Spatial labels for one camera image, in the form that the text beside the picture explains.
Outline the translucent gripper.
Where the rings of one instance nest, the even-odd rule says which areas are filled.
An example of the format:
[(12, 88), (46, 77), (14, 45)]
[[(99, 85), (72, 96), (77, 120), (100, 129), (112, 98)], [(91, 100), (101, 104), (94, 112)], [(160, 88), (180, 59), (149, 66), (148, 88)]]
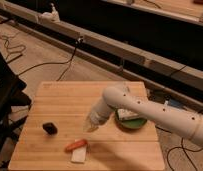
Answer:
[(97, 113), (91, 113), (87, 116), (85, 123), (84, 123), (84, 130), (86, 132), (93, 132), (99, 128), (99, 119)]

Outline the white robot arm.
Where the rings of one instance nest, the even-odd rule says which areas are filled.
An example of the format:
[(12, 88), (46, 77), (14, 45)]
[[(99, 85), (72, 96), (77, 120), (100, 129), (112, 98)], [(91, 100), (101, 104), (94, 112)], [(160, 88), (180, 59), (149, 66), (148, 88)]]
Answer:
[(165, 106), (133, 96), (128, 87), (109, 86), (100, 100), (91, 108), (85, 129), (94, 131), (103, 125), (115, 109), (127, 109), (171, 130), (181, 137), (203, 146), (203, 115)]

